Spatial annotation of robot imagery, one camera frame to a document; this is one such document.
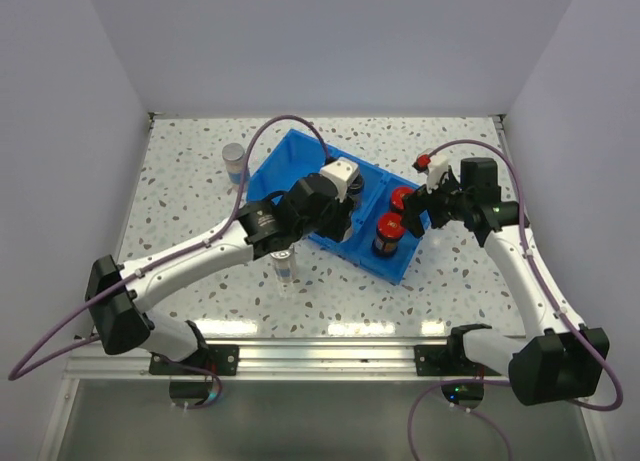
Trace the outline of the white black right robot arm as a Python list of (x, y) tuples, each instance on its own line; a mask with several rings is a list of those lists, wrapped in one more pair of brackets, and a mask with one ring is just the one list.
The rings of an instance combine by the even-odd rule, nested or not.
[(454, 327), (445, 350), (449, 368), (464, 374), (484, 365), (507, 377), (525, 406), (593, 395), (609, 339), (584, 323), (553, 281), (519, 203), (502, 198), (496, 161), (466, 158), (455, 174), (446, 156), (421, 154), (413, 167), (427, 179), (404, 198), (403, 226), (421, 237), (422, 214), (434, 228), (462, 223), (504, 278), (525, 331), (517, 341), (486, 324)]

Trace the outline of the black-cap clear shaker bottle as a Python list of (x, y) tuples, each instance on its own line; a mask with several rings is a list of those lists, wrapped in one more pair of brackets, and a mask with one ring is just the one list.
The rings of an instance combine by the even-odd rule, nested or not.
[(358, 175), (350, 184), (347, 195), (353, 201), (354, 207), (359, 208), (364, 192), (365, 181), (362, 175)]

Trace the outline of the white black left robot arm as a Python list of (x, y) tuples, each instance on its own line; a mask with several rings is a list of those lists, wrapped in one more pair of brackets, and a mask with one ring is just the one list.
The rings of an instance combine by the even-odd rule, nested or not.
[(311, 233), (346, 240), (355, 208), (349, 189), (358, 179), (323, 168), (147, 260), (118, 264), (105, 256), (95, 261), (86, 297), (104, 352), (120, 355), (141, 348), (185, 373), (213, 371), (213, 357), (196, 323), (155, 315), (153, 308), (194, 282), (284, 251)]

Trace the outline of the red-lid sauce jar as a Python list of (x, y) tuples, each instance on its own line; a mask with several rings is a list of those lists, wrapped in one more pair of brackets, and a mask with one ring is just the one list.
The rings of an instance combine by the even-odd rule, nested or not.
[(402, 214), (405, 211), (405, 198), (413, 194), (414, 191), (415, 189), (410, 186), (403, 185), (396, 187), (390, 195), (389, 211), (396, 214)]
[(376, 223), (375, 237), (372, 242), (373, 252), (380, 257), (391, 257), (397, 251), (399, 243), (405, 235), (402, 216), (396, 212), (386, 212)]

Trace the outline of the toothpick jar blue label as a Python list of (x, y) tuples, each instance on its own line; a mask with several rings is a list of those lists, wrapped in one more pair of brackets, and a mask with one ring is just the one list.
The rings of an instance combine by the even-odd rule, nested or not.
[(221, 156), (225, 163), (230, 182), (238, 187), (241, 182), (246, 157), (245, 148), (239, 143), (229, 143), (222, 148)]
[(293, 246), (270, 254), (276, 278), (284, 284), (296, 279), (296, 255)]

